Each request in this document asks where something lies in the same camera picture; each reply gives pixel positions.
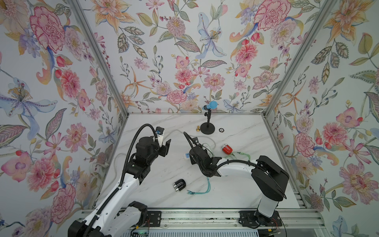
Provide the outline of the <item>red electric shaver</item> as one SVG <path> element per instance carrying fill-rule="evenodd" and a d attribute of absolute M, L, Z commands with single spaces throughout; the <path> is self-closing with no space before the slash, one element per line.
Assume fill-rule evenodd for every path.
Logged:
<path fill-rule="evenodd" d="M 233 152 L 233 149 L 228 145 L 228 144 L 224 144 L 222 146 L 222 151 L 227 154 L 227 155 L 231 155 L 232 152 Z"/>

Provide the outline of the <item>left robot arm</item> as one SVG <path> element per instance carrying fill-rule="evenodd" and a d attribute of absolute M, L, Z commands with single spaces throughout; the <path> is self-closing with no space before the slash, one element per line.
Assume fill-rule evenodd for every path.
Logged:
<path fill-rule="evenodd" d="M 171 141 L 164 142 L 162 127 L 143 124 L 129 146 L 119 181 L 105 199 L 83 220 L 74 221 L 69 237 L 120 237 L 146 225 L 148 208 L 138 201 L 125 201 L 142 184 L 158 157 L 168 154 Z"/>

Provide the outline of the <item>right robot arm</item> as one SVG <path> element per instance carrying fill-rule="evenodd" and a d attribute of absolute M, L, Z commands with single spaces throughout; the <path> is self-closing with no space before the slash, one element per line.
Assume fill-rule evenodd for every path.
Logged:
<path fill-rule="evenodd" d="M 255 213 L 256 218 L 268 220 L 274 216 L 278 204 L 287 198 L 285 191 L 289 174 L 283 168 L 263 155 L 253 162 L 211 157 L 197 138 L 190 137 L 186 132 L 183 134 L 191 147 L 191 163 L 198 165 L 204 176 L 252 178 L 262 193 Z"/>

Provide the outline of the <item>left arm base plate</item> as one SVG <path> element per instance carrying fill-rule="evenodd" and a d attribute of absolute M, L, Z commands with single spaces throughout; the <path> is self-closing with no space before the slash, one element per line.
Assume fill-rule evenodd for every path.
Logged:
<path fill-rule="evenodd" d="M 160 227 L 162 220 L 161 211 L 145 210 L 140 214 L 138 222 L 133 223 L 134 227 Z"/>

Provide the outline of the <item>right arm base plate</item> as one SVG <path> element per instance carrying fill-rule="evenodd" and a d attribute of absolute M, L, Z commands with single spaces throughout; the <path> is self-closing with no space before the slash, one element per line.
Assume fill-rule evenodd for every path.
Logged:
<path fill-rule="evenodd" d="M 243 227 L 252 229 L 258 227 L 281 227 L 283 225 L 278 211 L 274 211 L 272 217 L 266 217 L 257 210 L 240 211 L 238 222 Z"/>

